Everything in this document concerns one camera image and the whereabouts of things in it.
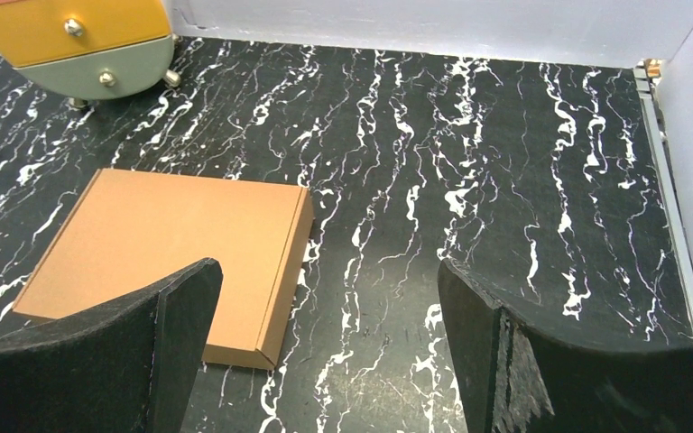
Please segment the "brown cardboard box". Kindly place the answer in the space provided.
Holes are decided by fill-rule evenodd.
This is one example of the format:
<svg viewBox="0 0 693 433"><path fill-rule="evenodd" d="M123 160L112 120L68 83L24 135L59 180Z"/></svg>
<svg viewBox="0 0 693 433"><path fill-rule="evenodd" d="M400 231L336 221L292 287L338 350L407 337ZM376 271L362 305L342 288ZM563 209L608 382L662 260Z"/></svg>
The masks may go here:
<svg viewBox="0 0 693 433"><path fill-rule="evenodd" d="M63 318L212 258L223 281L203 360L272 370L313 219L300 186L102 169L13 310Z"/></svg>

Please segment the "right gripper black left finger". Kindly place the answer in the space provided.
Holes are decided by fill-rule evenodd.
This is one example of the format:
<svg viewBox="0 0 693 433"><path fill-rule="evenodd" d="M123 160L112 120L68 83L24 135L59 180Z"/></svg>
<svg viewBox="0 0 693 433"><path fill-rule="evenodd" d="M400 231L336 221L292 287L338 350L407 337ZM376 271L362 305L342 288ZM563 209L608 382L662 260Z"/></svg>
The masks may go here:
<svg viewBox="0 0 693 433"><path fill-rule="evenodd" d="M0 337L0 432L177 432L223 274L201 259Z"/></svg>

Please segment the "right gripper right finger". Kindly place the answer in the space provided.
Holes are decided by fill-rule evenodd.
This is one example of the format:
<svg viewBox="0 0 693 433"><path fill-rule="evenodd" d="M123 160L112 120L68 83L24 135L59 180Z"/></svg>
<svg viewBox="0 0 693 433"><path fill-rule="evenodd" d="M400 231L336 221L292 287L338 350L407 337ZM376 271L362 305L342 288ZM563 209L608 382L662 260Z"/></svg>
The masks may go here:
<svg viewBox="0 0 693 433"><path fill-rule="evenodd" d="M471 432L693 432L693 345L571 325L443 261L441 313Z"/></svg>

